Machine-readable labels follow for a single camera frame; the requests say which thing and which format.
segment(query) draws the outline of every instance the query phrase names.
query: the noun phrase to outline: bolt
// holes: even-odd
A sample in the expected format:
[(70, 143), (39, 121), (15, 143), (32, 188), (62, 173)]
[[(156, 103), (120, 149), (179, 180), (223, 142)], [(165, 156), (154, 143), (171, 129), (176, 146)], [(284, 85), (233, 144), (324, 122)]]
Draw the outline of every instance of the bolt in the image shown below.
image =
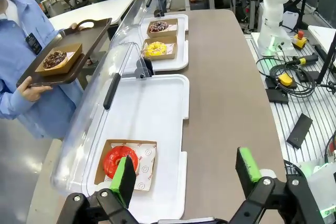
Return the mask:
[(268, 178), (264, 179), (263, 181), (264, 185), (268, 186), (271, 184), (271, 180), (269, 180)]
[(297, 179), (294, 179), (292, 181), (292, 185), (297, 186), (299, 184), (299, 181)]

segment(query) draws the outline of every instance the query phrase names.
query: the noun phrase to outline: yellow donut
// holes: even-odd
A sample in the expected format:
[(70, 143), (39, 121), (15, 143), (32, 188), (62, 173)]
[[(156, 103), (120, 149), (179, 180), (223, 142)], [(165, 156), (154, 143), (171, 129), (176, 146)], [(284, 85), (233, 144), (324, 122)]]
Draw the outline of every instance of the yellow donut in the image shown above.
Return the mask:
[(153, 42), (148, 45), (145, 56), (157, 56), (157, 55), (165, 55), (167, 53), (167, 46), (162, 42)]

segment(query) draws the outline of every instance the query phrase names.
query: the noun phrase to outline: black pole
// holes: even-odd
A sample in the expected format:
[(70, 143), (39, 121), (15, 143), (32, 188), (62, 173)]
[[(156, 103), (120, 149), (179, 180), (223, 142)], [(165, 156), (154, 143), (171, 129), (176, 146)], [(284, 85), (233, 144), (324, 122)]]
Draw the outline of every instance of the black pole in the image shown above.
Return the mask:
[(335, 53), (335, 48), (336, 48), (336, 33), (334, 35), (334, 39), (330, 45), (327, 57), (324, 61), (324, 64), (322, 66), (321, 72), (316, 80), (316, 84), (321, 84), (321, 82), (323, 81), (324, 76), (326, 75), (326, 71), (330, 65), (331, 59)]

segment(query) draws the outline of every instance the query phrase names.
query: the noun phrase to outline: blue jacket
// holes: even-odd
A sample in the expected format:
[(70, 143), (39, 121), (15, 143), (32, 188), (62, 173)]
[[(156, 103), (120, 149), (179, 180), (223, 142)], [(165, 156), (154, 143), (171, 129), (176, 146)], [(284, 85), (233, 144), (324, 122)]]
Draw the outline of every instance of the blue jacket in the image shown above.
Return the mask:
[(0, 118), (18, 119), (36, 138), (64, 137), (82, 88), (78, 81), (55, 86), (29, 102), (16, 90), (16, 83), (36, 58), (25, 38), (33, 33), (44, 48), (58, 33), (34, 0), (11, 0), (18, 10), (20, 26), (0, 19)]

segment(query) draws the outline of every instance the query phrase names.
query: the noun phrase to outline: red frosted donut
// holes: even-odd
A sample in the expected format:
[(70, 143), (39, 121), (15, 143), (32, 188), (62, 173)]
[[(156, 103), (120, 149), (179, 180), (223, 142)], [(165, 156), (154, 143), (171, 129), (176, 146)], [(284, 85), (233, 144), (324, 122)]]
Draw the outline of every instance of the red frosted donut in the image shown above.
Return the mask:
[(111, 149), (104, 158), (103, 165), (105, 174), (108, 177), (113, 178), (119, 165), (120, 159), (122, 157), (127, 157), (127, 155), (131, 157), (134, 170), (135, 172), (137, 172), (139, 166), (139, 159), (135, 151), (127, 146), (116, 146), (113, 149)]

